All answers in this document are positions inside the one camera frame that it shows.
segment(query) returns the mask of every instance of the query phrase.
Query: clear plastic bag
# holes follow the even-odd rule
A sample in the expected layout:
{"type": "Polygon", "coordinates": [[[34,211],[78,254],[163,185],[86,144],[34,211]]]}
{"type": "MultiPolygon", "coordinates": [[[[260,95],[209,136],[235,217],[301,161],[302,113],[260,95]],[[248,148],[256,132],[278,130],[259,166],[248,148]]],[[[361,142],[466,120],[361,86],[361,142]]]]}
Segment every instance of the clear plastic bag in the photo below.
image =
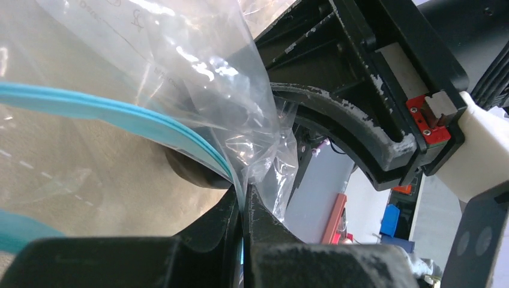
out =
{"type": "Polygon", "coordinates": [[[254,38],[285,12],[295,0],[238,0],[254,38]]]}
{"type": "MultiPolygon", "coordinates": [[[[297,171],[291,113],[279,114],[280,123],[235,0],[0,3],[0,81],[86,92],[169,115],[225,157],[241,205],[245,186],[255,183],[283,219],[297,171]]],[[[9,171],[0,176],[0,208],[68,235],[126,235],[125,221],[152,221],[133,219],[139,199],[129,194],[160,193],[156,180],[168,175],[130,170],[151,157],[164,165],[155,149],[140,161],[135,148],[143,139],[97,121],[10,106],[0,106],[0,116],[0,165],[9,171]],[[83,206],[58,207],[69,199],[83,206]],[[72,217],[60,217],[62,210],[72,217]]],[[[150,207],[164,209],[154,197],[150,207]]]]}

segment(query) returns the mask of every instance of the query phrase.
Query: black curved bracket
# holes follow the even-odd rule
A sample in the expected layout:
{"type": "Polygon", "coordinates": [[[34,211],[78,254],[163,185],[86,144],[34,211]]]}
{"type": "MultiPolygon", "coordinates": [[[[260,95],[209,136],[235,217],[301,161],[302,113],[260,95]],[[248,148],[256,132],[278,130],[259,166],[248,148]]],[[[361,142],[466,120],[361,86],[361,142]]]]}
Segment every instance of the black curved bracket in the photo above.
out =
{"type": "MultiPolygon", "coordinates": [[[[379,52],[391,43],[404,50],[412,48],[415,43],[405,39],[416,41],[415,37],[398,35],[399,19],[388,9],[378,11],[387,14],[392,26],[387,31],[373,26],[377,23],[374,16],[361,10],[364,2],[297,1],[255,42],[274,96],[299,104],[296,123],[333,139],[373,186],[383,190],[410,183],[421,169],[428,175],[435,173],[461,145],[463,134],[456,122],[464,107],[452,81],[464,72],[445,46],[441,55],[450,55],[446,62],[455,69],[450,79],[444,75],[450,68],[426,66],[422,47],[405,52],[415,56],[412,63],[422,68],[419,74],[430,92],[446,91],[457,106],[457,117],[448,127],[452,139],[430,146],[406,107],[408,96],[379,52]]],[[[417,21],[427,25],[423,16],[417,21]]],[[[443,45],[435,46],[434,52],[443,45]]]]}

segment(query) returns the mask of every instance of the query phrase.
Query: blue object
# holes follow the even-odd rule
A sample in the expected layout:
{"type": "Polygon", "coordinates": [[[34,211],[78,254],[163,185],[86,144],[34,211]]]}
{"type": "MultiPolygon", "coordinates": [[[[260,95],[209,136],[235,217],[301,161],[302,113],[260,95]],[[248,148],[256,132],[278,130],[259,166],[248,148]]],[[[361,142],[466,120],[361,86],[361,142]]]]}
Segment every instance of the blue object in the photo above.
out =
{"type": "MultiPolygon", "coordinates": [[[[235,179],[224,157],[200,135],[170,116],[143,107],[74,91],[8,82],[0,82],[0,103],[52,115],[100,119],[133,134],[182,149],[235,179]]],[[[37,238],[64,236],[29,217],[2,210],[0,217],[0,251],[16,253],[37,238]]]]}
{"type": "Polygon", "coordinates": [[[400,238],[393,238],[391,236],[382,235],[382,239],[380,241],[381,244],[387,245],[396,245],[403,248],[407,253],[413,253],[415,248],[414,241],[408,241],[400,238]]]}
{"type": "Polygon", "coordinates": [[[399,209],[393,204],[387,205],[382,219],[382,226],[380,227],[380,234],[394,237],[396,233],[397,222],[399,218],[399,209]]]}
{"type": "Polygon", "coordinates": [[[240,246],[240,265],[244,264],[244,238],[242,239],[242,243],[240,246]]]}
{"type": "Polygon", "coordinates": [[[0,251],[16,254],[33,240],[46,237],[65,235],[30,217],[0,209],[0,251]]]}

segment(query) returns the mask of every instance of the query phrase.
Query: gray floor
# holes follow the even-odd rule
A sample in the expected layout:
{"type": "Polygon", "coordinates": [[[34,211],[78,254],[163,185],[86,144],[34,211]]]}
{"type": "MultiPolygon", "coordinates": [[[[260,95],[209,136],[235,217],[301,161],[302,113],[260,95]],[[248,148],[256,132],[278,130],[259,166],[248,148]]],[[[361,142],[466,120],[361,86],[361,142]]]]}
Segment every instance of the gray floor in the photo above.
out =
{"type": "Polygon", "coordinates": [[[8,111],[0,208],[67,235],[173,235],[224,194],[182,180],[160,145],[113,126],[8,111]]]}

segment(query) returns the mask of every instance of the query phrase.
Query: white paint residue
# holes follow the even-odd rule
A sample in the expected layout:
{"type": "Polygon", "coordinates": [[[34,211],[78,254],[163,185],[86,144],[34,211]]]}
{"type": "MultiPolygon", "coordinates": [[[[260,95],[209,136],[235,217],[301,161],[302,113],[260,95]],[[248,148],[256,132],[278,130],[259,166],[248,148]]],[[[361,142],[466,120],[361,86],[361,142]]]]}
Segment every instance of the white paint residue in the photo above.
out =
{"type": "Polygon", "coordinates": [[[341,17],[339,17],[339,13],[337,12],[337,7],[336,7],[335,3],[333,3],[333,1],[330,1],[330,4],[331,4],[331,6],[333,8],[334,14],[336,14],[337,18],[339,19],[339,23],[341,23],[341,27],[344,28],[345,24],[343,23],[341,17]]]}
{"type": "Polygon", "coordinates": [[[311,28],[311,30],[306,32],[306,37],[308,37],[309,34],[312,34],[312,33],[315,33],[315,32],[316,32],[316,28],[315,27],[311,28]]]}
{"type": "Polygon", "coordinates": [[[293,42],[290,46],[288,46],[288,48],[285,49],[285,53],[290,53],[295,48],[295,46],[297,46],[297,43],[293,42]]]}
{"type": "Polygon", "coordinates": [[[383,95],[384,92],[382,90],[382,85],[384,84],[384,81],[382,80],[382,78],[380,78],[380,75],[377,75],[375,77],[375,75],[371,74],[371,79],[373,80],[373,83],[375,84],[376,89],[378,90],[378,93],[380,95],[383,95]]]}
{"type": "Polygon", "coordinates": [[[21,164],[22,166],[27,167],[28,169],[33,169],[34,168],[32,165],[28,164],[25,161],[19,161],[19,164],[21,164]]]}
{"type": "Polygon", "coordinates": [[[11,154],[9,154],[9,153],[5,152],[4,150],[1,150],[1,149],[0,149],[0,154],[2,154],[5,157],[11,157],[12,156],[11,154]]]}
{"type": "Polygon", "coordinates": [[[49,175],[48,173],[46,172],[41,172],[41,175],[43,175],[44,177],[48,178],[48,179],[53,179],[53,176],[49,175]]]}
{"type": "Polygon", "coordinates": [[[381,127],[375,127],[375,125],[373,124],[373,120],[371,120],[370,117],[366,113],[364,113],[364,111],[360,110],[355,105],[344,99],[341,104],[345,107],[350,108],[350,112],[356,118],[362,120],[366,125],[368,125],[371,128],[372,133],[375,134],[382,143],[391,144],[391,146],[394,147],[395,152],[407,151],[408,149],[412,149],[413,147],[415,147],[414,135],[408,134],[403,137],[403,140],[401,142],[399,143],[393,142],[381,127]]]}

